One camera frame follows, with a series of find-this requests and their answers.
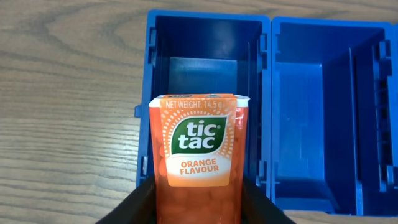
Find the white container lid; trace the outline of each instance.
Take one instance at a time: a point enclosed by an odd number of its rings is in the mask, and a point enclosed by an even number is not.
[[[163,98],[165,95],[160,95],[157,98],[154,98],[150,103],[149,103],[149,107],[160,107],[160,99]],[[247,96],[241,96],[241,95],[235,95],[236,97],[236,107],[248,107],[248,102],[250,100],[249,97]]]

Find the orange tic tac container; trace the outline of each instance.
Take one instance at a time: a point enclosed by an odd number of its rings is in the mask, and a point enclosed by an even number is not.
[[[248,101],[230,94],[151,101],[158,224],[238,224]]]

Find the orange label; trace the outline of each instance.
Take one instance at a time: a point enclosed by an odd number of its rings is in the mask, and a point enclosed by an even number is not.
[[[170,186],[229,184],[236,97],[166,95],[160,117]]]

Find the blue plastic bin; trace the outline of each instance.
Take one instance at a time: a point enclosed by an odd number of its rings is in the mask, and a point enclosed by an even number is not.
[[[151,11],[137,185],[154,173],[151,99],[249,102],[245,175],[280,208],[398,215],[398,27]]]
[[[141,117],[137,185],[154,173],[151,99],[163,94],[234,93],[251,99],[245,175],[271,196],[266,187],[271,171],[266,169],[271,156],[270,29],[265,16],[149,12],[142,105],[136,108],[136,116]],[[269,118],[263,119],[263,126],[259,125],[261,117]],[[266,151],[261,150],[261,136],[268,142]]]
[[[271,32],[272,201],[397,215],[398,197],[392,210],[368,201],[373,193],[397,195],[389,191],[393,26],[278,17]]]

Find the wooden table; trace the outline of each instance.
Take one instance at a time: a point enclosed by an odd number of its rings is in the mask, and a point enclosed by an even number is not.
[[[397,0],[0,1],[0,223],[94,223],[134,190],[152,8],[398,22]]]

